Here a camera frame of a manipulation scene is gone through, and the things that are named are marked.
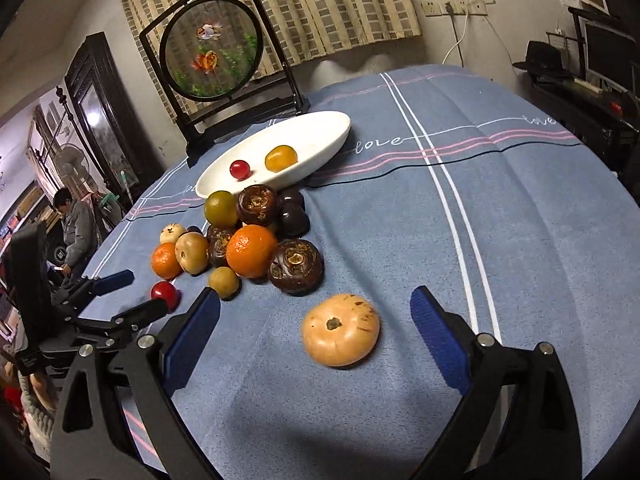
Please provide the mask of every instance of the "goldfish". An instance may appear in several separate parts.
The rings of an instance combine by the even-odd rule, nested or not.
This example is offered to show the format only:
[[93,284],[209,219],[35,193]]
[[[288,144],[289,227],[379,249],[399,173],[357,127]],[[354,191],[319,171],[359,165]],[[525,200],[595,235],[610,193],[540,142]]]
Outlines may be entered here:
[[197,31],[197,35],[201,40],[218,40],[222,36],[222,25],[219,22],[205,23]]
[[213,50],[209,50],[206,54],[198,54],[196,58],[191,61],[191,66],[196,70],[202,70],[205,74],[208,74],[215,69],[218,64],[218,56]]

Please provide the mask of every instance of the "metal screw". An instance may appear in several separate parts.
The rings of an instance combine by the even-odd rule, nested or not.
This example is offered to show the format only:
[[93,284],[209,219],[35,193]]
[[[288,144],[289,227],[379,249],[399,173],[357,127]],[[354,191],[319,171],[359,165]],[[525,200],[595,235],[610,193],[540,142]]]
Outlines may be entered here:
[[140,339],[138,339],[138,346],[140,348],[149,348],[151,346],[153,346],[153,344],[156,342],[156,338],[154,338],[152,335],[143,335]]
[[556,350],[554,349],[554,346],[551,343],[540,343],[538,345],[538,348],[540,348],[540,351],[544,354],[544,355],[551,355],[553,352],[555,352]]
[[491,334],[478,334],[478,342],[480,343],[480,346],[487,348],[494,345],[495,339]]
[[94,347],[91,345],[82,345],[78,350],[80,357],[89,357],[92,353],[94,353]]

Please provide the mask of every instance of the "power cord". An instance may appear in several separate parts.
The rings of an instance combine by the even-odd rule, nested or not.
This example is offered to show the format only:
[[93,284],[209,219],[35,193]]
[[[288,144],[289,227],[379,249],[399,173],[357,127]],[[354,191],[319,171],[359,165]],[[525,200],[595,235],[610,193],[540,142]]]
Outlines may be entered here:
[[450,14],[449,17],[451,18],[451,25],[453,27],[453,35],[456,37],[456,41],[458,42],[458,53],[460,54],[460,63],[462,65],[462,67],[464,68],[465,66],[465,60],[462,57],[462,49],[460,48],[460,40],[458,39],[458,32],[456,30],[456,22],[453,19],[453,14]]
[[[453,25],[453,32],[456,35],[456,40],[458,40],[458,32],[456,31],[456,23],[453,21],[453,9],[451,8],[451,6],[449,4],[447,4],[447,12],[449,13],[449,17],[451,18],[451,23]],[[462,59],[462,49],[460,49],[460,43],[462,43],[462,40],[465,39],[466,36],[466,25],[468,23],[469,20],[469,13],[466,12],[465,13],[465,30],[462,33],[462,38],[460,38],[458,40],[458,42],[451,47],[451,50],[449,50],[447,52],[447,55],[444,57],[444,60],[442,60],[442,64],[445,64],[447,62],[447,59],[449,59],[449,56],[451,55],[451,53],[454,51],[454,49],[457,47],[458,48],[458,52],[460,53],[460,62],[462,63],[462,66],[465,65],[465,61]]]
[[492,22],[489,21],[489,17],[484,16],[484,18],[486,19],[486,22],[489,24],[489,27],[491,27],[491,30],[494,32],[494,34],[497,36],[498,40],[500,40],[500,43],[502,43],[502,46],[504,47],[507,56],[509,56],[509,63],[511,63],[511,70],[513,70],[513,73],[516,75],[516,77],[518,77],[518,73],[516,72],[516,69],[513,67],[513,59],[511,59],[511,54],[509,52],[509,49],[507,48],[507,46],[504,44],[504,41],[502,40],[502,38],[500,37],[500,34],[498,34],[498,31],[495,30],[494,24]]

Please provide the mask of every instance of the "man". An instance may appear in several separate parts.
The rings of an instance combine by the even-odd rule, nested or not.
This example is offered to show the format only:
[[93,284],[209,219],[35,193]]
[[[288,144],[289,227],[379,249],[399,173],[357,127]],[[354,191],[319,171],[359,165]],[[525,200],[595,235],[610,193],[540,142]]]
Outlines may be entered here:
[[74,200],[63,187],[53,197],[53,207],[62,215],[63,240],[66,245],[65,265],[62,273],[71,281],[82,277],[82,272],[98,247],[94,213],[82,200]]

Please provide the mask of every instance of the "mandarin orange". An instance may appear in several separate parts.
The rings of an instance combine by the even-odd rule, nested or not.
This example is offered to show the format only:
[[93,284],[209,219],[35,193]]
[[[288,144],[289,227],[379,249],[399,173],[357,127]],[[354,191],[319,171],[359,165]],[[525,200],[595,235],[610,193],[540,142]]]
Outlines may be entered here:
[[151,254],[151,268],[163,280],[172,280],[182,272],[175,257],[175,244],[166,242],[158,245]]
[[246,225],[226,245],[226,262],[244,278],[260,278],[267,273],[278,240],[266,227]]

